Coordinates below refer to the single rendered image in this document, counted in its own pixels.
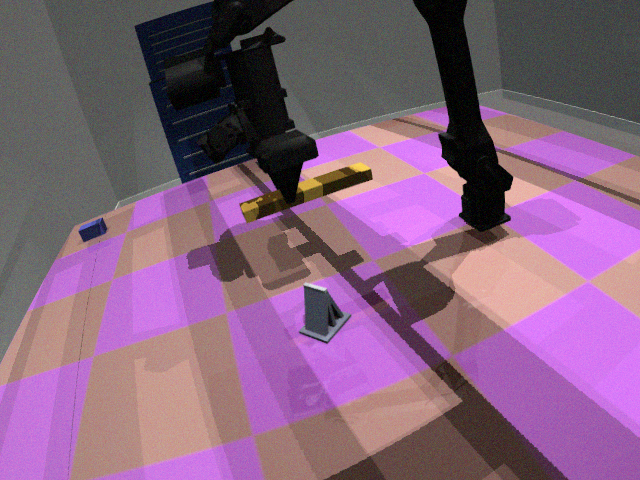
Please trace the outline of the blue rectangular block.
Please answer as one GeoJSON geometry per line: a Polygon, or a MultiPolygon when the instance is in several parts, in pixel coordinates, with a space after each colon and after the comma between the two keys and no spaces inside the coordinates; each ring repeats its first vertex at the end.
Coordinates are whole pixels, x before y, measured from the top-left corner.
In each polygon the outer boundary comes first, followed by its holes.
{"type": "Polygon", "coordinates": [[[99,218],[88,224],[81,225],[79,234],[84,243],[90,239],[106,234],[106,230],[107,227],[103,218],[99,218]]]}

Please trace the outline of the yellow bar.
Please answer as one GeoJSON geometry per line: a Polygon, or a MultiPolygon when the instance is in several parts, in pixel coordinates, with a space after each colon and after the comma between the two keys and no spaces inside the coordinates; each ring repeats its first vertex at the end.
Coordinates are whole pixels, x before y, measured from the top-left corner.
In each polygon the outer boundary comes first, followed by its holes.
{"type": "Polygon", "coordinates": [[[329,172],[298,183],[295,201],[287,204],[279,190],[240,203],[246,223],[317,199],[342,189],[373,180],[372,171],[362,163],[329,172]]]}

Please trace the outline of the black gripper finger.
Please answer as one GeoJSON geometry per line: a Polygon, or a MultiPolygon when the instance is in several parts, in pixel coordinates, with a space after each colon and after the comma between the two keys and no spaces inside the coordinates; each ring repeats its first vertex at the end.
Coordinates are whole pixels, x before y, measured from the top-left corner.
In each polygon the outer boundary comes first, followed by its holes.
{"type": "MultiPolygon", "coordinates": [[[[255,155],[255,152],[254,152],[255,150],[253,150],[253,148],[251,148],[251,147],[250,147],[250,148],[246,149],[245,151],[247,151],[247,152],[248,152],[248,154],[249,154],[250,156],[252,156],[252,157],[254,157],[255,159],[257,159],[257,158],[256,158],[256,155],[255,155]]],[[[278,187],[278,185],[277,185],[277,183],[276,183],[276,181],[275,181],[275,179],[274,179],[274,177],[273,177],[272,173],[268,173],[268,174],[269,174],[269,176],[270,176],[270,178],[271,178],[272,182],[274,183],[274,185],[275,185],[276,189],[277,189],[277,190],[279,190],[279,187],[278,187]]]]}
{"type": "Polygon", "coordinates": [[[272,173],[287,204],[295,201],[302,165],[303,162],[272,173]]]}

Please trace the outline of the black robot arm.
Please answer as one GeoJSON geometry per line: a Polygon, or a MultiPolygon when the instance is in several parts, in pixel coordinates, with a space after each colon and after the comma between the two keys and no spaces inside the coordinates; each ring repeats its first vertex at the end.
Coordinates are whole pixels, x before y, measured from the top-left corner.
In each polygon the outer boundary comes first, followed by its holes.
{"type": "MultiPolygon", "coordinates": [[[[248,34],[293,0],[214,0],[213,25],[204,47],[164,60],[166,92],[177,111],[220,97],[226,87],[220,59],[225,58],[233,92],[279,81],[271,46],[285,37],[267,27],[262,35],[240,41],[240,50],[220,56],[236,37],[248,34]]],[[[467,0],[413,0],[432,36],[447,105],[447,132],[439,133],[441,157],[466,180],[459,217],[479,232],[511,220],[505,191],[513,176],[498,163],[493,140],[482,122],[474,71],[464,28],[467,0]]],[[[245,138],[258,139],[243,108],[227,104],[229,114],[197,141],[214,164],[245,138]],[[233,107],[233,108],[232,108],[233,107]],[[253,137],[253,138],[252,138],[253,137]]]]}

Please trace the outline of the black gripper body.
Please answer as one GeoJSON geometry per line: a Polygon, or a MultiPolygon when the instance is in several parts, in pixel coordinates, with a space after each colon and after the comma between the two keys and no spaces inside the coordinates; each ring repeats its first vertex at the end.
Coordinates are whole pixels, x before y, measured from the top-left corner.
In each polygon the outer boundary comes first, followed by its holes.
{"type": "Polygon", "coordinates": [[[280,81],[234,92],[234,95],[234,103],[243,108],[258,136],[250,141],[250,145],[264,173],[273,173],[319,156],[314,139],[297,129],[285,132],[295,125],[288,118],[284,101],[288,96],[280,81]]]}

